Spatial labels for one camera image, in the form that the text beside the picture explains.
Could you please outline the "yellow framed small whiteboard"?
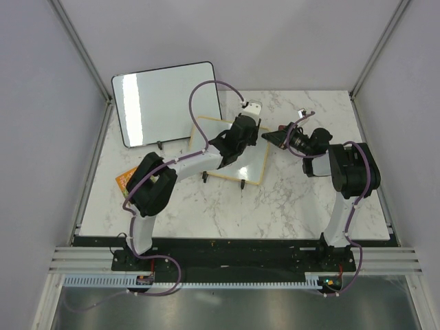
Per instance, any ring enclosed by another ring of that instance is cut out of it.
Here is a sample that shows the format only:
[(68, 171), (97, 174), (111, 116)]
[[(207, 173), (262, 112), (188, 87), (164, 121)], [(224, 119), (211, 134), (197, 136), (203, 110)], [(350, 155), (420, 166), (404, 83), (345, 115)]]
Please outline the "yellow framed small whiteboard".
[[(214, 139), (223, 130), (229, 129), (233, 122), (205, 116), (198, 117), (197, 124), (199, 128), (192, 130), (189, 152), (200, 151), (206, 146), (207, 141)], [(210, 145), (206, 155), (196, 156), (186, 161), (186, 164), (191, 167), (190, 174), (202, 174), (206, 171), (208, 176), (222, 177), (239, 182), (244, 179), (246, 184), (260, 184), (269, 151), (269, 142), (264, 140), (261, 134), (267, 132), (268, 129), (260, 126), (256, 146), (248, 146), (235, 162), (220, 169), (218, 169), (222, 159), (220, 152)]]

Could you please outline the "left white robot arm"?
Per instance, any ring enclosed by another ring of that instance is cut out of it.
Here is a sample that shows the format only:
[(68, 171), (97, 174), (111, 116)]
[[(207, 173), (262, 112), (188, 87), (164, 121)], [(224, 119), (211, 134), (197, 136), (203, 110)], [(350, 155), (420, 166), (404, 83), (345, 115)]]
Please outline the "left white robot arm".
[(168, 205), (175, 184), (198, 173), (233, 164), (244, 150), (255, 146), (261, 121), (239, 114), (229, 129), (206, 142), (200, 151), (168, 161), (157, 153), (147, 154), (126, 184), (128, 195), (122, 208), (132, 214), (126, 238), (127, 263), (145, 270), (151, 262), (152, 233), (157, 215)]

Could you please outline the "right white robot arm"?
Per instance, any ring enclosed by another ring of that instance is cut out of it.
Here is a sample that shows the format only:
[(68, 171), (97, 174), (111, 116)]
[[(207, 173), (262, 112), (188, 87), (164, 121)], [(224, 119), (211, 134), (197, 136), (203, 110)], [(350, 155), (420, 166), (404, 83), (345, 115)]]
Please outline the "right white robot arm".
[(281, 130), (262, 134), (262, 138), (280, 149), (302, 158), (302, 170), (308, 177), (330, 177), (336, 191), (329, 224), (321, 234), (324, 248), (315, 253), (316, 265), (325, 271), (339, 262), (336, 248), (352, 244), (351, 225), (363, 201), (378, 189), (381, 175), (365, 143), (332, 144), (332, 134), (324, 128), (311, 135), (291, 122)]

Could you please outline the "black framed large whiteboard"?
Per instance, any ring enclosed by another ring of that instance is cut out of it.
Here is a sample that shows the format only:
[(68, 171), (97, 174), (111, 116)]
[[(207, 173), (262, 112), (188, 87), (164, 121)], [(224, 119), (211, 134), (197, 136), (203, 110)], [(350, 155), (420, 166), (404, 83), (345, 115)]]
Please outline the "black framed large whiteboard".
[(135, 148), (189, 138), (192, 116), (222, 118), (217, 86), (209, 61), (116, 75), (111, 79), (122, 143)]

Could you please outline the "orange treehouse book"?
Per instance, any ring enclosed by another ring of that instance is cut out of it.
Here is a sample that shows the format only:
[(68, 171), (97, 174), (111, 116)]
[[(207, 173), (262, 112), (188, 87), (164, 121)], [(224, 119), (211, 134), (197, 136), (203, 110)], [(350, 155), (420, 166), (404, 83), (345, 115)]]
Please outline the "orange treehouse book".
[(137, 168), (134, 167), (134, 168), (128, 170), (127, 172), (117, 176), (115, 179), (116, 184), (118, 185), (118, 187), (124, 197), (127, 197), (127, 195), (129, 194), (128, 190), (127, 190), (127, 183), (130, 180), (130, 178), (133, 176), (133, 174), (136, 170), (137, 170)]

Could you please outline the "right aluminium frame post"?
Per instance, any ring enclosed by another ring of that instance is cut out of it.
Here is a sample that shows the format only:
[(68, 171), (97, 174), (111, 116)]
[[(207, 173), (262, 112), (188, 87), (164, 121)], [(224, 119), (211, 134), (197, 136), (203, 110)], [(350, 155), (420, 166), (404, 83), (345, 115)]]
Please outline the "right aluminium frame post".
[(397, 7), (394, 9), (390, 19), (388, 20), (388, 23), (386, 24), (379, 39), (377, 40), (373, 51), (371, 52), (365, 65), (363, 66), (362, 71), (360, 72), (360, 75), (358, 76), (353, 88), (349, 92), (349, 97), (351, 101), (354, 101), (356, 96), (359, 94), (371, 70), (374, 68), (376, 62), (381, 56), (381, 53), (384, 51), (385, 47), (387, 46), (389, 40), (391, 39), (392, 35), (394, 34), (400, 21), (402, 20), (412, 2), (412, 0), (401, 0), (398, 2)]

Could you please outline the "aluminium frame post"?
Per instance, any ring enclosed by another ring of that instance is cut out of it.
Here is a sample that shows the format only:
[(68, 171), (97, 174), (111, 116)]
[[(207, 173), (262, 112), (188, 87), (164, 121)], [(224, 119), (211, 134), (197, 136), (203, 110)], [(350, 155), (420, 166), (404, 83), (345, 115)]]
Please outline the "aluminium frame post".
[(384, 51), (385, 47), (387, 46), (389, 40), (391, 39), (392, 35), (394, 34), (400, 21), (402, 20), (412, 2), (412, 0), (401, 0), (398, 2), (397, 7), (394, 9), (390, 19), (388, 20), (388, 23), (386, 24), (379, 39), (377, 40), (373, 51), (371, 52), (365, 65), (363, 66), (362, 71), (360, 72), (360, 75), (358, 76), (353, 88), (349, 92), (349, 97), (351, 101), (354, 101), (356, 96), (359, 94), (371, 70), (374, 68), (376, 62), (381, 56), (381, 53)]
[(110, 103), (112, 97), (107, 91), (107, 88), (105, 87), (105, 84), (100, 77), (96, 66), (94, 65), (86, 47), (84, 46), (79, 34), (77, 33), (76, 28), (72, 23), (72, 20), (69, 18), (69, 15), (67, 14), (62, 2), (59, 0), (48, 0), (47, 2), (53, 9), (55, 15), (57, 16), (57, 19), (59, 20), (65, 33), (67, 34), (76, 52), (78, 53), (82, 63), (85, 65), (85, 68), (91, 76), (94, 85), (98, 88), (101, 96), (105, 99), (105, 101), (107, 103)]

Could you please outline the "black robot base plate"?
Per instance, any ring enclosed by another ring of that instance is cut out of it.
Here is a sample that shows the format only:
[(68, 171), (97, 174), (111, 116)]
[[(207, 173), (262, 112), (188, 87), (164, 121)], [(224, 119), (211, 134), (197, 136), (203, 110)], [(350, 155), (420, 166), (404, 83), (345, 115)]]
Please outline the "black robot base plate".
[(300, 281), (309, 272), (339, 274), (356, 269), (350, 247), (325, 247), (320, 239), (154, 238), (137, 258), (128, 246), (114, 253), (113, 271), (152, 271), (160, 280)]

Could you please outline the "left aluminium frame post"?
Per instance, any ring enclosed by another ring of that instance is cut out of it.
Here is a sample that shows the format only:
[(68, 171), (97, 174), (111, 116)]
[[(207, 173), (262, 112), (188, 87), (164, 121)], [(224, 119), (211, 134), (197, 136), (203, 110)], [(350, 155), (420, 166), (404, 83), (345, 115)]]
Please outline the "left aluminium frame post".
[(59, 0), (48, 0), (47, 2), (53, 9), (55, 15), (57, 16), (57, 19), (59, 20), (65, 33), (67, 34), (76, 52), (78, 53), (82, 63), (85, 65), (85, 68), (91, 76), (94, 85), (98, 88), (101, 96), (105, 99), (105, 101), (107, 103), (110, 103), (112, 97), (107, 91), (107, 88), (105, 87), (105, 84), (100, 77), (96, 66), (94, 65), (86, 47), (84, 46), (79, 34), (77, 33), (76, 28), (72, 23), (72, 20), (69, 18), (69, 15), (67, 14), (62, 2)]

